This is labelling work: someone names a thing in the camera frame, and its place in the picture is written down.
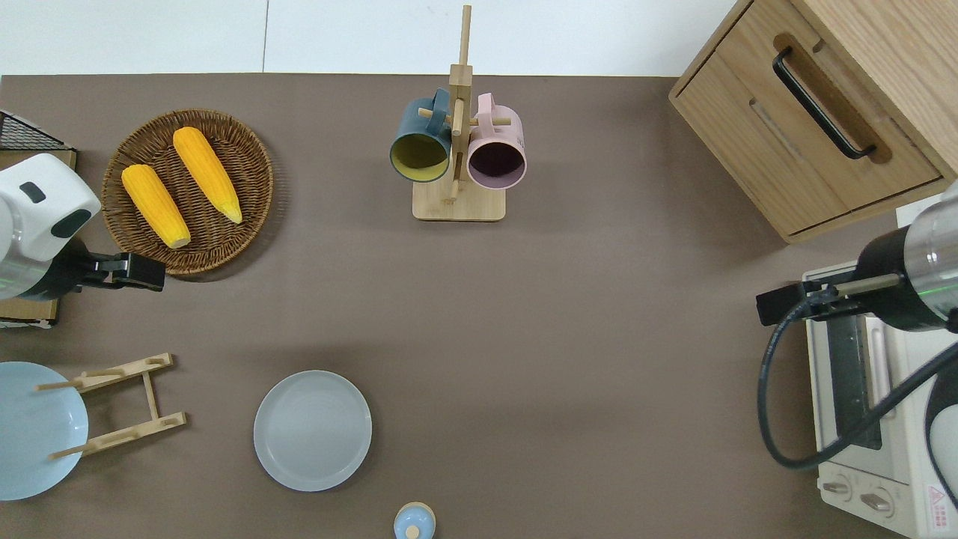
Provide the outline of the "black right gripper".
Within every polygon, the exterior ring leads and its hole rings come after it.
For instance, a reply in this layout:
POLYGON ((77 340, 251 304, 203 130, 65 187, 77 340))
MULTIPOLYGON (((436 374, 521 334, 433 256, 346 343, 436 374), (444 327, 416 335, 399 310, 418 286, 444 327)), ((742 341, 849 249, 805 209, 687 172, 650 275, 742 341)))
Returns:
POLYGON ((851 282, 848 278, 818 278, 790 282, 777 289, 764 291, 755 297, 757 319, 763 326, 777 325, 788 311, 803 300, 802 320, 834 320, 863 315, 860 301, 843 293, 851 282))

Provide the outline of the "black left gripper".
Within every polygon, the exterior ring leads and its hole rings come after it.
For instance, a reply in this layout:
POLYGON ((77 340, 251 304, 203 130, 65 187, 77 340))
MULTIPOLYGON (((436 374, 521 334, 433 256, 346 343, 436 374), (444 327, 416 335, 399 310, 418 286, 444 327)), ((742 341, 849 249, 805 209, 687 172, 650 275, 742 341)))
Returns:
POLYGON ((71 267, 76 274, 72 291, 119 290, 123 287, 162 291, 165 286, 164 263, 136 253, 74 253, 71 255, 71 267))

